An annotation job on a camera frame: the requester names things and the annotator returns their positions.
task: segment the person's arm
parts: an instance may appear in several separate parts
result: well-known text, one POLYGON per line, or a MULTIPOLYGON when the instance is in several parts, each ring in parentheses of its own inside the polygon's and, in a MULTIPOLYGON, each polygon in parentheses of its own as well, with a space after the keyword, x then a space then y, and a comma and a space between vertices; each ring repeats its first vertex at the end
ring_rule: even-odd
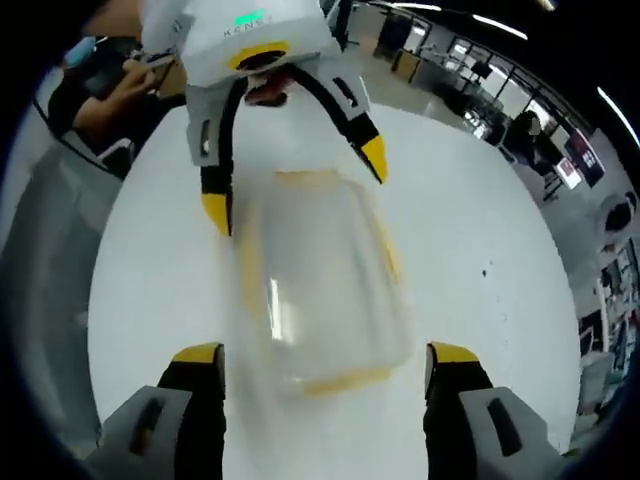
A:
POLYGON ((106 0, 84 26, 86 35, 138 37, 142 31, 140 12, 144 0, 106 0))
POLYGON ((132 101, 146 95, 153 88, 155 76, 149 69, 126 62, 123 69, 127 72, 125 77, 105 100, 91 97, 82 104, 73 120, 74 128, 99 135, 132 101))

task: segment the plastic container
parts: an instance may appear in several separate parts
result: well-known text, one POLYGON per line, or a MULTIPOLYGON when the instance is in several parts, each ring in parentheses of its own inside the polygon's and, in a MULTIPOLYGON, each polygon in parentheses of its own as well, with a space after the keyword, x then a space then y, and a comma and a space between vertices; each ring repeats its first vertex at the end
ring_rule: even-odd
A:
POLYGON ((334 394, 410 354, 397 260, 364 190, 333 171, 278 173, 236 223, 242 298, 279 388, 334 394))

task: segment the white round table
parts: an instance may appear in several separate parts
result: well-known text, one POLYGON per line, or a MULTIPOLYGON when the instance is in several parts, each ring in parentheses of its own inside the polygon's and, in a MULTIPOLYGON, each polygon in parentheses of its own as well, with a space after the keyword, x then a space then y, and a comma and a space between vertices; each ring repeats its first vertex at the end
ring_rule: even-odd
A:
MULTIPOLYGON (((373 105, 371 115, 387 146, 390 173, 384 186, 374 183, 304 92, 294 91, 280 109, 241 107, 234 132, 238 178, 332 167, 364 184, 403 267, 420 348, 392 377, 383 403, 366 400, 380 394, 375 387, 368 397, 345 394, 361 407, 368 402, 393 412, 394 420, 358 420, 362 438, 383 438, 378 446, 384 455, 359 459, 357 447, 345 446, 353 450, 354 465, 341 466, 344 478, 425 478, 423 355, 431 340, 476 353, 494 385, 511 388, 540 414, 549 440, 564 451, 578 402, 578 326, 561 260, 538 208, 491 146, 393 108, 373 105)), ((186 109, 174 110, 149 139, 100 246, 91 286, 89 358, 103 421, 140 387, 155 385, 182 348, 225 341, 216 318, 224 309, 215 248, 225 240, 201 206, 186 124, 186 109)), ((347 403, 336 407, 337 418, 367 411, 350 411, 347 403)), ((255 478, 233 431, 232 399, 225 409, 225 474, 255 478)))

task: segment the green indicator light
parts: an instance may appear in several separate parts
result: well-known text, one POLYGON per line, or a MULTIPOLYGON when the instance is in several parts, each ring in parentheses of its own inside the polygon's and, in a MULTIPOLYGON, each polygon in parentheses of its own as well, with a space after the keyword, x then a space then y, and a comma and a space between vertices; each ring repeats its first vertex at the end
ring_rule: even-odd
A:
POLYGON ((260 20, 264 17, 264 14, 267 10, 261 8, 260 10, 256 10, 255 12, 247 13, 246 15, 241 15, 236 18, 236 26, 245 25, 247 23, 254 22, 256 20, 260 20))

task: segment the ceiling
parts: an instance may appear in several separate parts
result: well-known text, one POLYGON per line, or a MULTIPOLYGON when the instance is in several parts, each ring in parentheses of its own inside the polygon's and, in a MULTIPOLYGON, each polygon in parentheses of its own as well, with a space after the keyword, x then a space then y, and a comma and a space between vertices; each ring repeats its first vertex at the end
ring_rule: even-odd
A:
POLYGON ((555 11, 542 0, 413 0, 438 5, 442 11, 408 8, 446 26, 535 74, 563 97, 585 120, 609 137, 621 162, 640 191, 640 147, 617 115, 598 94, 602 88, 640 125, 636 58, 640 42, 633 12, 622 0, 561 0, 555 11), (474 20, 482 15, 520 30, 523 40, 474 20))

